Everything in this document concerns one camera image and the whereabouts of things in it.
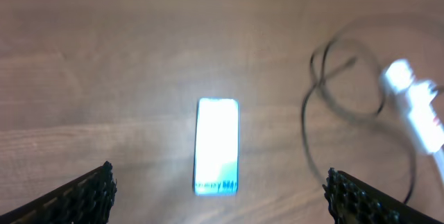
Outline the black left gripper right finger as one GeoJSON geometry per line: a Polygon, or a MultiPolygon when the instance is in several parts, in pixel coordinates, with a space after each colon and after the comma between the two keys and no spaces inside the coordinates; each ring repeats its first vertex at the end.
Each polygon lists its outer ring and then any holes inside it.
{"type": "Polygon", "coordinates": [[[443,224],[343,171],[330,169],[323,189],[336,224],[443,224]]]}

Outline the blue Galaxy smartphone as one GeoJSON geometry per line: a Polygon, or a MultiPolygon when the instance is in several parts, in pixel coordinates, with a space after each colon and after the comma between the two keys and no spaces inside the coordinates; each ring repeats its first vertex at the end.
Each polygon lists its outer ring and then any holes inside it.
{"type": "Polygon", "coordinates": [[[239,104],[200,98],[196,120],[194,193],[234,195],[239,185],[239,104]]]}

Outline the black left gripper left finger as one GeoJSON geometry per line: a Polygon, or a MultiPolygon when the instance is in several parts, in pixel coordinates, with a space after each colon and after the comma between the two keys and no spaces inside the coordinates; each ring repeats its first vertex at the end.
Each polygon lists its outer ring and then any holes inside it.
{"type": "Polygon", "coordinates": [[[1,215],[1,222],[106,224],[116,192],[112,165],[105,162],[79,178],[1,215]]]}

